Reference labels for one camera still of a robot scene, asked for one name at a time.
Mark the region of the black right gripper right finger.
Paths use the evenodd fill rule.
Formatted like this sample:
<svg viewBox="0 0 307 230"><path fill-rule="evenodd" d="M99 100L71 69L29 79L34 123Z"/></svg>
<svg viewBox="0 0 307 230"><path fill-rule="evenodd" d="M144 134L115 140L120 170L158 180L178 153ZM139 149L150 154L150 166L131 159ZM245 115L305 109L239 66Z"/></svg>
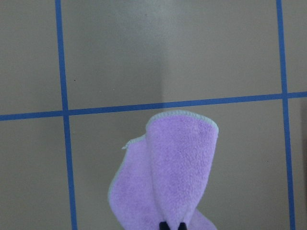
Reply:
<svg viewBox="0 0 307 230"><path fill-rule="evenodd" d="M185 222L179 224L178 230L187 230L187 225Z"/></svg>

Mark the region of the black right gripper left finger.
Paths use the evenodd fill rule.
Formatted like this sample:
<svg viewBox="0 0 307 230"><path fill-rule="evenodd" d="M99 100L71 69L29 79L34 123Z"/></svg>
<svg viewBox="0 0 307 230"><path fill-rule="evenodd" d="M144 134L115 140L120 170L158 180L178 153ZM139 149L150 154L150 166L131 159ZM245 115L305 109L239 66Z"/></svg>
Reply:
<svg viewBox="0 0 307 230"><path fill-rule="evenodd" d="M159 230L169 230L169 226L167 222L160 222L159 223Z"/></svg>

